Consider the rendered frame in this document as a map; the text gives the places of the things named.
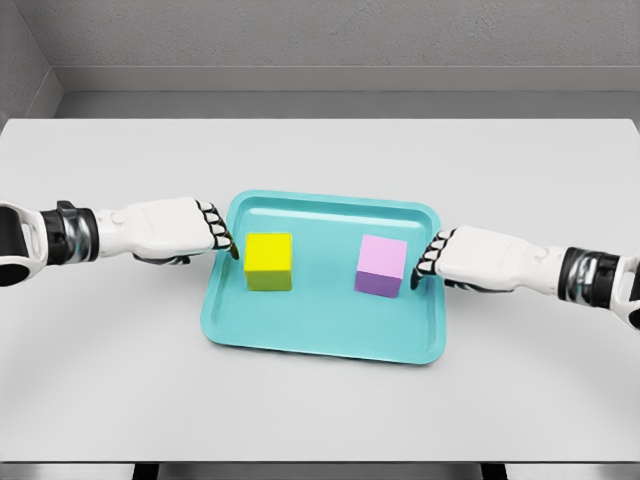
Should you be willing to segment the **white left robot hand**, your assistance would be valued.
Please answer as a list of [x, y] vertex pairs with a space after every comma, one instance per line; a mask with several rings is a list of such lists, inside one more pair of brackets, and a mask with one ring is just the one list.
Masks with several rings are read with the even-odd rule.
[[239, 258], [224, 218], [208, 201], [190, 197], [136, 203], [128, 208], [134, 258], [155, 265], [188, 264], [193, 256], [226, 251]]

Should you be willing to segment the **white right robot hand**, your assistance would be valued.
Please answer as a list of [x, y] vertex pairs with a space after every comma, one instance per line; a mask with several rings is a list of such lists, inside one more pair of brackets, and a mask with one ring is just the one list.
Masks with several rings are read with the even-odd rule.
[[508, 235], [469, 226], [441, 230], [419, 257], [410, 288], [416, 290], [424, 277], [439, 276], [457, 288], [510, 292], [508, 269], [501, 266], [510, 243]]

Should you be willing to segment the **pink cube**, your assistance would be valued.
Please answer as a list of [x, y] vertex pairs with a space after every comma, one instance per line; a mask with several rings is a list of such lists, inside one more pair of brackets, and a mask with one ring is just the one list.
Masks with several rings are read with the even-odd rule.
[[354, 289], [361, 293], [396, 298], [404, 278], [407, 243], [365, 234], [362, 237]]

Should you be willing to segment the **yellow cube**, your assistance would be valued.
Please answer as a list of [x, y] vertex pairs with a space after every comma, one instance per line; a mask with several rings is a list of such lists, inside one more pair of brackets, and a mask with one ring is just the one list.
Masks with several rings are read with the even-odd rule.
[[244, 274], [251, 291], [292, 289], [292, 235], [290, 233], [248, 233]]

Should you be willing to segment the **turquoise tray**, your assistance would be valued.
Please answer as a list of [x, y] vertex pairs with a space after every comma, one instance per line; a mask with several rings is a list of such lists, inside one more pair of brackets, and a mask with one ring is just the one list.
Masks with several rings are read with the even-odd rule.
[[[427, 364], [446, 345], [446, 302], [439, 277], [411, 289], [418, 257], [440, 230], [429, 206], [269, 190], [247, 190], [226, 223], [238, 248], [250, 233], [289, 233], [293, 287], [252, 292], [242, 261], [217, 254], [200, 316], [203, 334], [222, 345]], [[407, 244], [395, 299], [355, 291], [364, 235]]]

